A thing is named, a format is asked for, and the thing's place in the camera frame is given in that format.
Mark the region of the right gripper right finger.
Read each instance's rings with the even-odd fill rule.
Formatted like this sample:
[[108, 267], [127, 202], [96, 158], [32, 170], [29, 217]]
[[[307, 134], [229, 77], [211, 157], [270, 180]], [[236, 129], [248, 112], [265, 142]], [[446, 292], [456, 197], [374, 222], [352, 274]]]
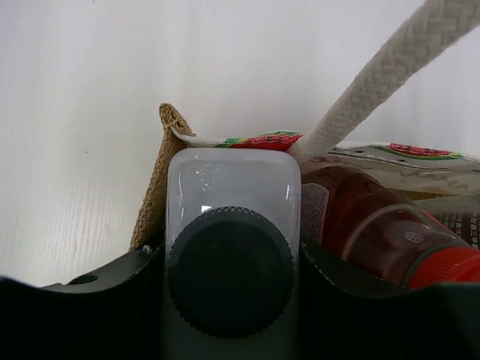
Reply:
[[309, 240], [299, 263], [299, 359], [479, 358], [479, 285], [406, 289]]

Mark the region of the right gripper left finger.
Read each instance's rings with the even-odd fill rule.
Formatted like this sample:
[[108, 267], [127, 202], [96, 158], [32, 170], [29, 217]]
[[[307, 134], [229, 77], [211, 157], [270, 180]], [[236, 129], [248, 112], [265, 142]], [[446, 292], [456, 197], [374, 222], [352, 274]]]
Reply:
[[161, 359], [164, 254], [134, 250], [67, 284], [1, 278], [2, 359]]

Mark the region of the red bottle with red cap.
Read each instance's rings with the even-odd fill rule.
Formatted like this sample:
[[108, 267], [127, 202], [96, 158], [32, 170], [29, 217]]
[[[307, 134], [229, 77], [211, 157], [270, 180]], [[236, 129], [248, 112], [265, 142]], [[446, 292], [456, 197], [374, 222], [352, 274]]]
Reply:
[[304, 166], [301, 183], [301, 232], [343, 261], [410, 289], [479, 282], [479, 250], [365, 172]]

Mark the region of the translucent bottle with black cap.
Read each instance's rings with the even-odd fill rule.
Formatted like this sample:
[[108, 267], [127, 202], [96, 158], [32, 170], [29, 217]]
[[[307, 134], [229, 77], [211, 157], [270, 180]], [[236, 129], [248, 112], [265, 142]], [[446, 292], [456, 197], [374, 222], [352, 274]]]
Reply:
[[163, 359], [294, 359], [299, 166], [280, 151], [188, 148], [169, 165]]

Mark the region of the canvas bag with strawberry print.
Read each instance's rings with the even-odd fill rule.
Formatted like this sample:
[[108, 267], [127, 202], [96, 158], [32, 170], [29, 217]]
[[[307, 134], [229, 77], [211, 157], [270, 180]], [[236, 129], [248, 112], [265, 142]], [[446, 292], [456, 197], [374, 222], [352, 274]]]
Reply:
[[[331, 151], [412, 75], [477, 26], [478, 1], [426, 1], [360, 70], [316, 127], [294, 142], [288, 152], [304, 162]], [[163, 140], [133, 229], [132, 250], [160, 232], [166, 209], [167, 168], [173, 156], [187, 146], [181, 137], [195, 136], [173, 105], [162, 103], [158, 112]]]

